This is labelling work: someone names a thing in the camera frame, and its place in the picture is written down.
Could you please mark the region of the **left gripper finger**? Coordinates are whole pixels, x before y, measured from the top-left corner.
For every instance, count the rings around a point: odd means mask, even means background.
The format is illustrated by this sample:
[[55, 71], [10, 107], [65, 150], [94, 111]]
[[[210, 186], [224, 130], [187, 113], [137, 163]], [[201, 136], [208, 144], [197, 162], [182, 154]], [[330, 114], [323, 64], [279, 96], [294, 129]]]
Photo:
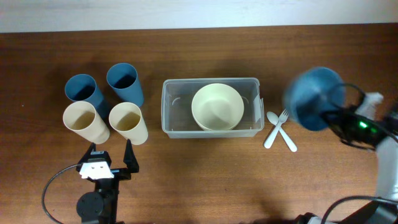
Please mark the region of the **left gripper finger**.
[[127, 166], [127, 169], [130, 171], [130, 173], [138, 173], [139, 172], [139, 164], [135, 157], [130, 139], [128, 139], [126, 142], [126, 148], [125, 148], [125, 152], [124, 152], [123, 162]]
[[96, 151], [96, 144], [91, 143], [88, 150], [84, 153], [82, 158], [78, 161], [79, 164], [86, 163], [88, 159], [91, 157], [91, 153]]

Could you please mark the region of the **blue bowl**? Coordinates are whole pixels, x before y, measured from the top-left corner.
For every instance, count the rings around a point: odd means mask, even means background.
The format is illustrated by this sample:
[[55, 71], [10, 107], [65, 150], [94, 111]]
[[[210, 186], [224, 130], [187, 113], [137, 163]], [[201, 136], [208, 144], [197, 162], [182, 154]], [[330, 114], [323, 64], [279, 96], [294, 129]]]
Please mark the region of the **blue bowl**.
[[345, 102], [343, 80], [334, 70], [314, 67], [296, 77], [285, 89], [284, 108], [289, 118], [310, 131], [328, 127], [321, 114], [337, 110]]

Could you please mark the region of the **white plastic fork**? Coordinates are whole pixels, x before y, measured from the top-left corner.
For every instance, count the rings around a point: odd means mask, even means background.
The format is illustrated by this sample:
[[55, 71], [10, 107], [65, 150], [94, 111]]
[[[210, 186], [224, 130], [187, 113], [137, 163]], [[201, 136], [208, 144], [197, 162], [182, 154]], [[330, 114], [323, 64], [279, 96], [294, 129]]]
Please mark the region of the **white plastic fork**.
[[277, 133], [280, 130], [280, 127], [282, 126], [283, 123], [285, 123], [287, 121], [287, 118], [289, 117], [289, 112], [285, 109], [279, 116], [277, 116], [275, 114], [273, 116], [273, 118], [275, 118], [275, 117], [277, 118], [275, 128], [272, 130], [272, 132], [270, 133], [270, 135], [264, 142], [264, 147], [267, 149], [269, 149], [272, 146], [272, 144], [277, 136]]

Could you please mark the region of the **cream bowl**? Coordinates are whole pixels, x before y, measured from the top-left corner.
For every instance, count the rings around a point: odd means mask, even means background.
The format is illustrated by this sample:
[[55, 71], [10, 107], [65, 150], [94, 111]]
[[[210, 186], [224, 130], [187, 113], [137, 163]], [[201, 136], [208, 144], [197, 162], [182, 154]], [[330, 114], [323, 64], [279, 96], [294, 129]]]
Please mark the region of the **cream bowl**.
[[243, 118], [244, 103], [233, 87], [212, 83], [195, 93], [191, 111], [197, 125], [205, 131], [229, 131]]

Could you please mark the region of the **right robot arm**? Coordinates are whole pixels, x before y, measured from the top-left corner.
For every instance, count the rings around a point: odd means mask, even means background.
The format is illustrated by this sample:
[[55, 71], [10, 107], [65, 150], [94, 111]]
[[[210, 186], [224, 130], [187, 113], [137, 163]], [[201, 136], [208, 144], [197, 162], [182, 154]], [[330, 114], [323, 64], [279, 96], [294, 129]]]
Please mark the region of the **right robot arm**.
[[368, 200], [369, 203], [339, 222], [397, 224], [397, 105], [391, 108], [382, 124], [385, 124], [394, 136], [384, 138], [376, 146], [378, 159], [376, 195], [342, 198], [333, 203], [322, 217], [306, 213], [299, 215], [294, 223], [328, 223], [328, 216], [339, 204], [350, 200]]

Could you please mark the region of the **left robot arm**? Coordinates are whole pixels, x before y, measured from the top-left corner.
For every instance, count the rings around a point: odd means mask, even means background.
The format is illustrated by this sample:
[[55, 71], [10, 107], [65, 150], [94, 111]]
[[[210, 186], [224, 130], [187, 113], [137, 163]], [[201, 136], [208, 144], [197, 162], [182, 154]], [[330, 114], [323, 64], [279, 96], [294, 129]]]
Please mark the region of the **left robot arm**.
[[82, 179], [95, 184], [92, 192], [83, 194], [77, 201], [76, 212], [82, 223], [116, 223], [119, 183], [131, 180], [131, 174], [139, 172], [139, 164], [130, 140], [126, 142], [123, 168], [111, 168], [112, 160], [107, 151], [97, 151], [92, 143], [76, 169]]

